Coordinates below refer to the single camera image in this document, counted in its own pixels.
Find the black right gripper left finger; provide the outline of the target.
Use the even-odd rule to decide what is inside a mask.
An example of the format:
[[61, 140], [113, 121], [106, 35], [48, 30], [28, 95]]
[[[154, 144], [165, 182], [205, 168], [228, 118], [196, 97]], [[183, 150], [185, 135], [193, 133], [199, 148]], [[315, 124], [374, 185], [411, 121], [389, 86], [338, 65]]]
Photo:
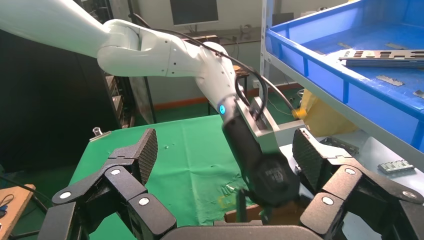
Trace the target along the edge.
[[176, 218], [146, 188], [158, 154], [155, 129], [137, 143], [116, 148], [95, 173], [58, 191], [38, 233], [40, 240], [87, 240], [117, 214], [138, 240], [159, 240]]

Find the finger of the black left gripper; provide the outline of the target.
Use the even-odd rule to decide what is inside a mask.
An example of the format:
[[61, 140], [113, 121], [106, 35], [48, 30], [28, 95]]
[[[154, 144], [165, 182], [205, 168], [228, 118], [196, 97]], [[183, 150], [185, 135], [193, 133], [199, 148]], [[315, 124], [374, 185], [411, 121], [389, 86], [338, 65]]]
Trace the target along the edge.
[[246, 210], [246, 190], [240, 189], [236, 194], [236, 222], [247, 223], [247, 210]]

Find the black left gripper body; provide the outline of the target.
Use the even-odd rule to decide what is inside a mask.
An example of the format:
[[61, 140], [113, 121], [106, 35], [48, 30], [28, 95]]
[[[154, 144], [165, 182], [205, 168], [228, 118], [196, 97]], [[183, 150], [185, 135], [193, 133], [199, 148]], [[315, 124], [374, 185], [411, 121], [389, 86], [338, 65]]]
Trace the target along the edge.
[[265, 153], [243, 168], [249, 198], [262, 207], [281, 207], [298, 198], [300, 179], [281, 152]]

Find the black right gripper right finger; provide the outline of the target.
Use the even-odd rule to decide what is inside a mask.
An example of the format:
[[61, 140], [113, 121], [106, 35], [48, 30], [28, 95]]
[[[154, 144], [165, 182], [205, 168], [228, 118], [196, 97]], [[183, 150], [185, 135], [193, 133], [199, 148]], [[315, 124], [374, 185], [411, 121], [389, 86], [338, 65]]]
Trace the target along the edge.
[[383, 240], [424, 237], [424, 198], [417, 191], [363, 167], [345, 149], [295, 130], [292, 155], [300, 181], [314, 194], [300, 225], [331, 240], [347, 213], [359, 216]]

